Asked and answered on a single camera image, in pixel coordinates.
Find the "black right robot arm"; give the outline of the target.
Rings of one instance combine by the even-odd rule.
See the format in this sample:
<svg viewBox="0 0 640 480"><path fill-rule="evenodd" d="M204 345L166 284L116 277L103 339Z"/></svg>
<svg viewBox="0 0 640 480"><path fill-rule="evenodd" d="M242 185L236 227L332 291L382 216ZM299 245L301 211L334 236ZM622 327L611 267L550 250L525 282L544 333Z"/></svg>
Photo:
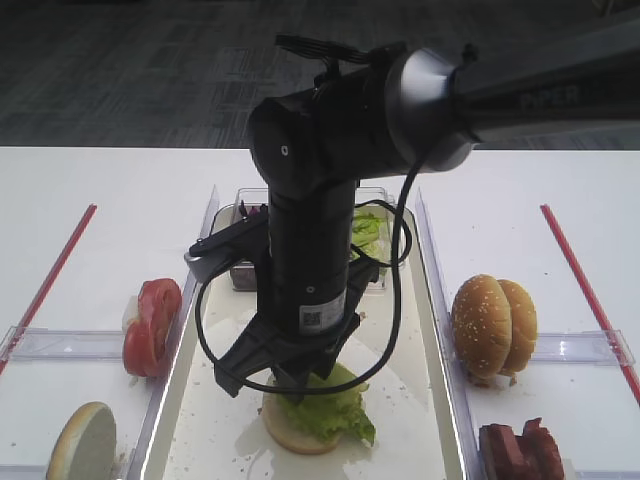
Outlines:
<svg viewBox="0 0 640 480"><path fill-rule="evenodd" d="M355 330L356 306L379 264L350 256L363 179L459 166L473 147L513 138L634 125L639 120L639 23L629 20L520 54L454 65L403 45L351 53L359 70L328 72L311 90L263 100L248 127L267 207L217 234L221 265L255 267L258 306L215 358L236 396L271 369L278 391L304 396L327 376Z"/></svg>

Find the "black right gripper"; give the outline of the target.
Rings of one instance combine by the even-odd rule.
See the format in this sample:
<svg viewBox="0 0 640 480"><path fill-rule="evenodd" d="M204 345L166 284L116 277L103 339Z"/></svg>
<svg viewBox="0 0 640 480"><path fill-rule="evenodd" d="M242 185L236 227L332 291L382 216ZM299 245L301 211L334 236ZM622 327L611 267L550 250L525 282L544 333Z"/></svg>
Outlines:
<svg viewBox="0 0 640 480"><path fill-rule="evenodd" d="M311 375L326 380L355 308L375 268L349 266L356 187L338 184L302 200L271 191L268 250L256 265L254 318L214 368L218 385L237 396L241 380L272 369L274 385L298 405Z"/></svg>

